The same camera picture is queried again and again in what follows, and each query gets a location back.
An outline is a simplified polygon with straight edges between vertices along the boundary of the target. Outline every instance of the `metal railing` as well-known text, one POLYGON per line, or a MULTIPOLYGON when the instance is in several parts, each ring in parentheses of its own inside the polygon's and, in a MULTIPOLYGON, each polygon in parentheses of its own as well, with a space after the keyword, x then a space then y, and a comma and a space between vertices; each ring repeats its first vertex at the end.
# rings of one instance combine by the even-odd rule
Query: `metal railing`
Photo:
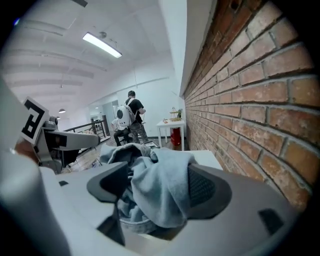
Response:
POLYGON ((66 129, 65 132, 74 132, 74 133, 85 133, 86 131, 92 131, 94 134, 100 137, 100 141, 103 142, 109 137, 109 129, 108 126, 105 127, 107 122, 105 120, 102 121, 94 121, 87 124, 83 124, 80 126, 76 126, 70 129, 66 129))

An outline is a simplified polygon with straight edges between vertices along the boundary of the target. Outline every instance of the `seated person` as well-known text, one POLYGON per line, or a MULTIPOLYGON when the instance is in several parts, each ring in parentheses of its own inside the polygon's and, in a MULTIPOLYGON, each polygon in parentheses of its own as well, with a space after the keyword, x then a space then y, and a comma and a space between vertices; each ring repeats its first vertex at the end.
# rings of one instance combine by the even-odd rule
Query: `seated person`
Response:
POLYGON ((127 143, 130 143, 130 140, 129 140, 129 130, 128 130, 127 127, 122 127, 122 126, 119 125, 118 118, 114 119, 114 120, 111 122, 111 126, 112 126, 113 131, 115 131, 113 137, 114 137, 114 140, 115 140, 115 142, 116 142, 116 146, 117 146, 117 147, 121 146, 118 137, 124 137, 124 140, 125 140, 127 143))

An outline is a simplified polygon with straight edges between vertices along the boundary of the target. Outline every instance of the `white ceiling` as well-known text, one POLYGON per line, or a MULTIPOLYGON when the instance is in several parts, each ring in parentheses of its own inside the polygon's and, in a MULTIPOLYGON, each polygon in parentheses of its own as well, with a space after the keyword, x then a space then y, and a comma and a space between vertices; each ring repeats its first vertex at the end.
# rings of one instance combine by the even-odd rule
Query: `white ceiling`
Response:
POLYGON ((0 68, 21 101, 31 96, 57 115, 82 88, 95 89, 95 76, 170 50, 157 0, 86 1, 86 7, 71 0, 39 1, 15 27, 0 68), (87 32, 106 32, 103 40, 122 57, 82 40, 87 32))

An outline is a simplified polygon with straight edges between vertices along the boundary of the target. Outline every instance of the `red brick wall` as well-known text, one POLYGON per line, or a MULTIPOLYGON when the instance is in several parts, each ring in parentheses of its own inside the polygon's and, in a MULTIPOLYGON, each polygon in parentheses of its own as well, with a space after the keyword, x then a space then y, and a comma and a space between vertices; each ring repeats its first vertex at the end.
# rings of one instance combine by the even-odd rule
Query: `red brick wall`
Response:
POLYGON ((225 171, 264 181, 303 210, 320 166, 319 93, 280 10, 220 0, 184 93, 190 149, 211 150, 225 171))

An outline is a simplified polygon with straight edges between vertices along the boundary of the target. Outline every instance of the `black pants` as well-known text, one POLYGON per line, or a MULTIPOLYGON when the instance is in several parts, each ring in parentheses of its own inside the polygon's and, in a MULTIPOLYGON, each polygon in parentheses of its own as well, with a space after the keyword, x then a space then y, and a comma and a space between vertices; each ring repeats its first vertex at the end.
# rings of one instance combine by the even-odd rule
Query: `black pants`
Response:
POLYGON ((125 128, 124 130, 117 130, 114 133, 113 137, 114 137, 114 140, 115 140, 117 146, 121 146, 118 137, 124 137, 125 141, 127 143, 130 143, 130 141, 129 141, 129 131, 128 131, 127 128, 125 128))

